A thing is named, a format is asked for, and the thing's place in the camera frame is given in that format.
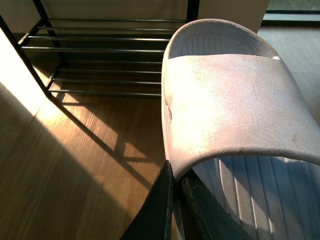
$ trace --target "wooden floor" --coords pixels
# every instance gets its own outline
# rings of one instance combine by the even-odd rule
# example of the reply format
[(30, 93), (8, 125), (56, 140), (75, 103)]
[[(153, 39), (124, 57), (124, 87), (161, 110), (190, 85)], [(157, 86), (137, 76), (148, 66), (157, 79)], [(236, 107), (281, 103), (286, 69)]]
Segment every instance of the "wooden floor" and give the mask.
[[(259, 34), (320, 123), (320, 29)], [(160, 99), (58, 98), (33, 116), (0, 84), (0, 239), (117, 240), (165, 158)]]

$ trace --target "black metal frame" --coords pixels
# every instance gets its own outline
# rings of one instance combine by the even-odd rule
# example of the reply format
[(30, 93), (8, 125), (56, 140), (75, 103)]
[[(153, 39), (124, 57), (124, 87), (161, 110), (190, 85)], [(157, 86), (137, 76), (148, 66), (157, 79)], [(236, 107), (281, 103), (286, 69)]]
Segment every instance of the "black metal frame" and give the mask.
[[(31, 28), (29, 32), (27, 32), (18, 42), (16, 41), (14, 35), (6, 25), (3, 18), (0, 16), (0, 27), (3, 32), (15, 48), (16, 52), (22, 58), (24, 64), (31, 72), (32, 76), (40, 86), (41, 90), (44, 94), (51, 98), (53, 93), (73, 93), (73, 94), (86, 94), (86, 95), (94, 95), (94, 96), (120, 96), (120, 97), (160, 97), (160, 94), (154, 93), (139, 93), (139, 92), (114, 92), (114, 91), (96, 91), (96, 90), (74, 90), (74, 89), (53, 89), (53, 85), (56, 83), (68, 83), (68, 84), (82, 84), (82, 85), (110, 85), (110, 86), (147, 86), (147, 87), (160, 87), (161, 85), (161, 72), (160, 71), (138, 71), (138, 70), (94, 70), (94, 69), (72, 69), (70, 68), (70, 61), (66, 57), (66, 53), (99, 53), (99, 54), (129, 54), (129, 55), (137, 55), (136, 58), (146, 55), (158, 55), (159, 59), (163, 55), (165, 49), (135, 49), (135, 48), (101, 48), (101, 47), (62, 47), (62, 43), (66, 42), (135, 42), (135, 43), (167, 43), (169, 42), (172, 34), (186, 22), (190, 22), (196, 20), (198, 17), (198, 9), (199, 9), (199, 0), (188, 0), (188, 9), (186, 20), (165, 20), (165, 19), (69, 19), (69, 18), (49, 18), (46, 10), (41, 2), (41, 0), (33, 0), (33, 3), (40, 15), (40, 20)], [(154, 27), (154, 28), (141, 28), (141, 27), (107, 27), (107, 28), (98, 28), (98, 27), (69, 27), (69, 26), (54, 26), (55, 22), (60, 23), (152, 23), (153, 25), (157, 24), (178, 24), (177, 28), (162, 28), (162, 27)], [(107, 33), (107, 35), (103, 36), (92, 36), (92, 35), (68, 35), (65, 36), (60, 35), (56, 32), (59, 31), (84, 31), (88, 33), (92, 33), (92, 31), (99, 31)], [(40, 31), (46, 31), (46, 35), (40, 34)], [(133, 33), (139, 32), (142, 33), (142, 37), (128, 37), (128, 34), (122, 34), (122, 36), (114, 36), (114, 32), (125, 32), (125, 33)], [(167, 37), (159, 37), (159, 35), (155, 35), (154, 33), (162, 33), (166, 34)], [(39, 41), (52, 43), (53, 46), (30, 46), (30, 43), (38, 43)], [(41, 80), (40, 76), (37, 74), (30, 59), (27, 57), (27, 52), (51, 52), (58, 54), (59, 64), (57, 65), (54, 72), (51, 74), (48, 84), (44, 84)], [(144, 65), (144, 66), (158, 66), (160, 67), (161, 61), (99, 61), (99, 60), (90, 60), (85, 61), (87, 64), (96, 64), (96, 63), (104, 63), (106, 65), (113, 64), (123, 64), (126, 65)], [(127, 80), (92, 80), (92, 79), (75, 79), (72, 77), (60, 77), (62, 72), (67, 72), (69, 74), (79, 74), (79, 73), (99, 73), (104, 75), (158, 75), (157, 82), (150, 81), (127, 81)]]
[(318, 10), (267, 10), (262, 26), (319, 27)]

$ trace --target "rack shelf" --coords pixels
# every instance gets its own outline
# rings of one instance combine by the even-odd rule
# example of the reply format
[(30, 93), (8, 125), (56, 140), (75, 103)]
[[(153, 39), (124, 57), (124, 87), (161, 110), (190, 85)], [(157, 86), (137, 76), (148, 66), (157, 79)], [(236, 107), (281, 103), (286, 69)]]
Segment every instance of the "rack shelf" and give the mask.
[[(53, 93), (159, 97), (166, 45), (179, 27), (197, 19), (199, 9), (199, 0), (189, 0), (183, 20), (72, 19), (49, 18), (41, 0), (33, 3), (41, 18), (19, 41), (2, 17), (0, 27), (48, 98)], [(58, 58), (48, 83), (33, 68), (30, 53)]]

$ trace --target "slide sandal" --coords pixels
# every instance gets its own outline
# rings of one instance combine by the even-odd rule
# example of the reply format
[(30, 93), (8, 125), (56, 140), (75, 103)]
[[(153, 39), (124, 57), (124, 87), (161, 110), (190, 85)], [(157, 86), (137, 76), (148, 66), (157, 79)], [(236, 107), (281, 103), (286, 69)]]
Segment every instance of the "slide sandal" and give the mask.
[[(320, 239), (320, 128), (266, 41), (226, 20), (190, 22), (166, 48), (161, 84), (176, 182), (193, 168), (253, 239)], [(183, 239), (179, 202), (174, 213)]]

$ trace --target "white wall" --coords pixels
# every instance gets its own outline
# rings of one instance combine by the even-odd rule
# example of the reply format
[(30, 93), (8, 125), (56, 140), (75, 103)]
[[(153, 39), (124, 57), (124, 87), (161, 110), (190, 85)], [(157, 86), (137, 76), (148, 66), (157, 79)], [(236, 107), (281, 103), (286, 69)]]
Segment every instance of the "white wall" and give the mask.
[(200, 19), (224, 19), (258, 32), (269, 0), (200, 0)]
[[(50, 18), (185, 19), (188, 0), (42, 0)], [(269, 0), (200, 0), (199, 18), (239, 23), (257, 32)], [(14, 33), (38, 20), (32, 0), (1, 0), (0, 14)]]

